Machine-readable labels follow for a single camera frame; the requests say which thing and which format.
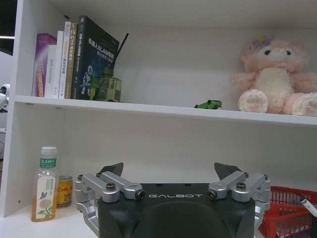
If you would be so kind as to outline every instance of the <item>bottle label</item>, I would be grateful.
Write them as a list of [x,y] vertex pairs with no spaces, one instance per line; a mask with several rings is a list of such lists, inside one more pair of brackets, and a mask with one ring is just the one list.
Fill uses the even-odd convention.
[[36,198],[36,219],[52,216],[55,191],[55,178],[43,176],[38,179]]
[[40,167],[43,169],[51,169],[51,168],[56,167],[56,158],[54,158],[54,159],[41,158]]

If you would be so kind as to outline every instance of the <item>white book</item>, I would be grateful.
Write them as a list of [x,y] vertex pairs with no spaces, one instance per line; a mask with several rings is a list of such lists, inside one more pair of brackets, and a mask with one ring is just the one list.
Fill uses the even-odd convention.
[[48,65],[46,67],[46,77],[45,77],[45,91],[44,91],[45,98],[53,97],[55,57],[56,57],[56,45],[49,45]]
[[55,55],[54,78],[53,78],[53,98],[58,98],[61,55],[62,55],[62,51],[63,51],[63,40],[64,40],[64,32],[58,31],[57,32],[56,55]]
[[67,71],[67,59],[68,59],[69,37],[70,37],[70,25],[71,25],[70,21],[65,22],[63,54],[62,54],[62,58],[61,58],[61,70],[60,70],[58,98],[65,98],[65,85],[66,85],[66,71]]

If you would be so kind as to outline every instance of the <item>red basket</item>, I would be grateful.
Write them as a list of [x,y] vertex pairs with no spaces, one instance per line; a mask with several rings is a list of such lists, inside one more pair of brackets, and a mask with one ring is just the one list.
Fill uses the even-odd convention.
[[288,187],[271,187],[270,210],[264,215],[260,231],[266,238],[311,238],[312,215],[301,198],[317,204],[317,192]]

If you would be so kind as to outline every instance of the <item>yellow can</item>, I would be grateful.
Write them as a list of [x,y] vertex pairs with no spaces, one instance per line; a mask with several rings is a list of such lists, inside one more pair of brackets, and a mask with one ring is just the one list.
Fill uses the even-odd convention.
[[57,207],[68,207],[71,205],[73,194],[72,176],[59,176]]

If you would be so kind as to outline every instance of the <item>dark green book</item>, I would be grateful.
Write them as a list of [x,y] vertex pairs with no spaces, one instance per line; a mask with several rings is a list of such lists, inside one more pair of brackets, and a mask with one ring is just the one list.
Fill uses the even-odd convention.
[[92,79],[113,75],[119,41],[87,16],[80,16],[72,82],[72,99],[89,100]]

